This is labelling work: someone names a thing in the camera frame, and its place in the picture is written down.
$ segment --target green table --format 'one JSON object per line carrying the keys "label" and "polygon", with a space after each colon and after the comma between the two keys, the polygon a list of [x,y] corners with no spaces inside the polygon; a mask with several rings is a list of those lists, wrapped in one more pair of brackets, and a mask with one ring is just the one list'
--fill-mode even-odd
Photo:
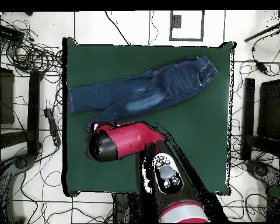
{"label": "green table", "polygon": [[[124,79],[187,56],[206,55],[219,72],[208,88],[180,104],[130,121],[146,121],[153,126],[156,123],[163,126],[174,136],[175,142],[187,155],[208,190],[228,195],[227,121],[230,52],[234,49],[234,43],[225,43],[219,48],[79,46],[68,38],[64,49],[67,49],[68,87]],[[66,190],[70,195],[77,191],[136,191],[135,156],[107,163],[91,162],[85,156],[85,125],[96,114],[97,112],[89,112],[67,115],[67,173],[64,174]]]}

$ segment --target jeans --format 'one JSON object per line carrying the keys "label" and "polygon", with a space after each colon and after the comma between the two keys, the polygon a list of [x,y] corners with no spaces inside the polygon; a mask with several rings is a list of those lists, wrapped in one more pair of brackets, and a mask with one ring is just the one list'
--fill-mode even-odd
{"label": "jeans", "polygon": [[101,111],[92,122],[127,121],[177,104],[206,88],[218,74],[206,57],[187,57],[182,61],[151,69],[139,75],[83,87],[68,88],[71,114]]}

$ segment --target cable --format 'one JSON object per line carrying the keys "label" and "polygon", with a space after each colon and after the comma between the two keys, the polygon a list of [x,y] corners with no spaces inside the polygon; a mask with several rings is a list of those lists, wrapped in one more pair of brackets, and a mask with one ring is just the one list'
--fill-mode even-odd
{"label": "cable", "polygon": [[[152,20],[153,20],[154,14],[155,14],[155,11],[152,12]],[[155,37],[154,40],[152,40],[151,42],[148,43],[148,45],[150,45],[153,41],[155,41],[155,40],[157,39],[158,35],[159,35],[159,30],[158,30],[158,29],[156,28],[156,26],[153,24],[152,20],[151,20],[151,23],[152,23],[152,26],[156,29],[157,35],[156,35],[156,37]]]}
{"label": "cable", "polygon": [[267,38],[267,37],[269,37],[269,36],[272,37],[273,35],[276,35],[276,34],[278,34],[278,33],[280,33],[280,29],[278,29],[277,31],[273,32],[272,34],[268,34],[268,35],[266,35],[266,36],[264,36],[264,37],[262,37],[262,38],[259,38],[259,39],[254,43],[254,45],[253,45],[253,47],[252,47],[252,49],[251,49],[251,50],[252,50],[252,57],[253,57],[253,60],[254,60],[255,63],[256,63],[256,67],[257,67],[262,73],[266,74],[267,76],[280,75],[280,74],[279,74],[279,72],[280,72],[280,65],[279,65],[279,64],[278,64],[278,66],[279,66],[279,71],[278,71],[277,73],[272,72],[272,69],[271,69],[273,62],[275,61],[275,59],[277,58],[277,56],[278,56],[279,53],[280,53],[280,49],[279,49],[277,55],[275,56],[275,58],[273,59],[273,61],[271,62],[270,66],[269,66],[269,71],[268,71],[268,69],[267,69],[267,67],[265,66],[264,63],[258,62],[258,61],[255,59],[255,57],[254,57],[255,46],[256,46],[256,44],[257,44],[260,40],[263,40],[263,39],[265,39],[265,38]]}
{"label": "cable", "polygon": [[109,18],[109,15],[107,13],[107,11],[105,11],[105,14],[107,16],[107,18],[109,19],[109,21],[116,27],[116,29],[119,31],[120,35],[122,38],[124,38],[125,42],[130,46],[131,44],[125,39],[125,37],[123,36],[123,34],[120,32],[119,28],[116,26],[116,24]]}
{"label": "cable", "polygon": [[250,195],[248,195],[248,196],[246,197],[244,203],[245,203],[245,209],[246,209],[246,212],[247,212],[247,216],[248,216],[250,222],[253,222],[252,219],[251,219],[251,217],[250,217],[250,214],[255,215],[255,212],[257,212],[257,213],[259,213],[260,215],[262,215],[263,217],[265,217],[265,215],[266,215],[266,213],[265,213],[265,208],[262,207],[262,206],[259,205],[259,204],[257,205],[257,208],[258,208],[259,211],[256,211],[255,209],[252,208],[252,209],[253,209],[253,213],[249,212],[248,207],[247,207],[247,201],[248,201],[248,199],[249,199],[251,196],[254,196],[254,195],[257,195],[257,196],[262,197],[262,198],[264,198],[265,200],[267,200],[266,197],[264,197],[263,195],[261,195],[261,194],[259,194],[259,193],[252,193],[252,194],[250,194]]}

